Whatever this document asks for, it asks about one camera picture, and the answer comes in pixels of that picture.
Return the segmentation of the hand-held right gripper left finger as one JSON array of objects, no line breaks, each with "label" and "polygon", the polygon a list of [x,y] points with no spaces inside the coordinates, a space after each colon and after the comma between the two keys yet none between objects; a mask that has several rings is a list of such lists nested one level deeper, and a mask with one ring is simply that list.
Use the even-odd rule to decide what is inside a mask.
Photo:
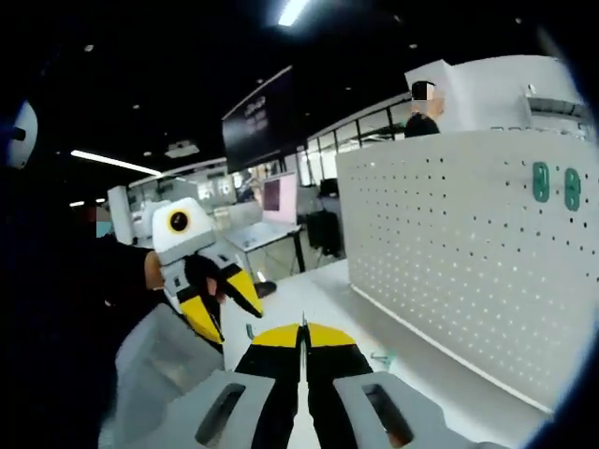
[{"label": "hand-held right gripper left finger", "polygon": [[137,448],[286,448],[298,413],[300,326],[255,337],[234,370],[172,401]]}]

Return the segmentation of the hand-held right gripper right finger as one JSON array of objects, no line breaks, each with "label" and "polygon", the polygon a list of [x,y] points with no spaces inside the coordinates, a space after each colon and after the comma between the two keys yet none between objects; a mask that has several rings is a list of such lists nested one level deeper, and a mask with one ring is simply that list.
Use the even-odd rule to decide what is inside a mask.
[{"label": "hand-held right gripper right finger", "polygon": [[497,448],[447,426],[442,408],[395,375],[374,371],[357,343],[306,325],[308,407],[322,448]]}]

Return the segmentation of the person's left hand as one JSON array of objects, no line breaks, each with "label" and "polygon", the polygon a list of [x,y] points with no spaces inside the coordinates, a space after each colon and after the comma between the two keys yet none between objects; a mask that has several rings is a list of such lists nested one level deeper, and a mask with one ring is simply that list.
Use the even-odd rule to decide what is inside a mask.
[{"label": "person's left hand", "polygon": [[149,251],[145,254],[144,277],[148,290],[161,290],[165,287],[160,259],[155,251]]}]

